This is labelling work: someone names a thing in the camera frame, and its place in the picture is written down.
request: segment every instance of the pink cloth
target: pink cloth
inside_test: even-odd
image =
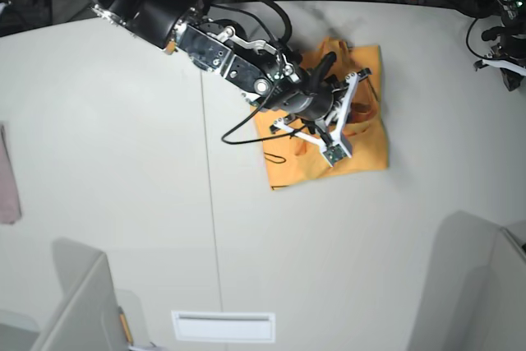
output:
[[[6,133],[0,123],[0,224],[14,224],[21,218],[15,176],[7,155]]]

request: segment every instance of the white table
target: white table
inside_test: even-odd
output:
[[[472,271],[497,225],[526,218],[526,96],[495,69],[473,71],[470,21],[453,11],[284,8],[293,42],[381,46],[387,171],[272,192],[258,145],[219,140],[248,111],[234,87],[204,73],[201,96],[184,54],[163,57],[102,21],[61,25],[0,41],[14,86],[0,86],[0,119],[26,213],[2,242],[68,236],[103,248],[116,287],[139,297],[152,340],[168,346],[170,309],[222,308],[276,312],[277,344],[261,347],[279,351],[460,347],[459,306],[474,309],[460,301],[482,284]],[[281,31],[264,7],[248,9]],[[67,56],[41,60],[51,48]],[[248,125],[235,137],[254,135]]]

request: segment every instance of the white vent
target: white vent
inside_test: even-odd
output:
[[[172,312],[180,341],[215,343],[274,343],[273,313]]]

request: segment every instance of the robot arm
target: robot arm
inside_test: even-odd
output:
[[[186,52],[201,70],[217,74],[237,86],[256,111],[286,111],[286,118],[270,125],[273,133],[283,130],[318,145],[330,166],[351,156],[352,147],[342,131],[358,82],[367,78],[370,71],[352,73],[344,81],[326,78],[336,61],[335,53],[327,54],[313,70],[300,68],[301,56],[287,46],[292,34],[290,20],[275,3],[260,0],[283,19],[282,39],[277,40],[267,30],[269,41],[249,41],[237,22],[213,21],[207,16],[214,0],[92,1],[94,12],[100,17],[168,53],[175,49]],[[319,138],[293,130],[289,124],[297,118]],[[240,144],[226,140],[236,128],[227,133],[223,141]]]

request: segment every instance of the orange cloth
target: orange cloth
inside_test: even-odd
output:
[[[340,160],[331,168],[320,153],[317,145],[307,143],[297,137],[264,141],[267,173],[272,189],[288,187],[298,182],[337,176],[368,170],[383,170],[388,166],[387,138],[381,123],[381,60],[378,46],[353,48],[336,39],[325,39],[316,51],[303,54],[302,67],[315,67],[330,51],[338,54],[338,59],[328,76],[335,74],[340,81],[351,71],[369,67],[370,81],[360,82],[351,104],[351,123],[344,129],[345,136],[353,146],[353,157]],[[283,111],[269,111],[255,116],[260,137],[271,136],[269,126],[287,114]],[[302,126],[300,120],[291,127]],[[277,155],[286,159],[276,159]]]

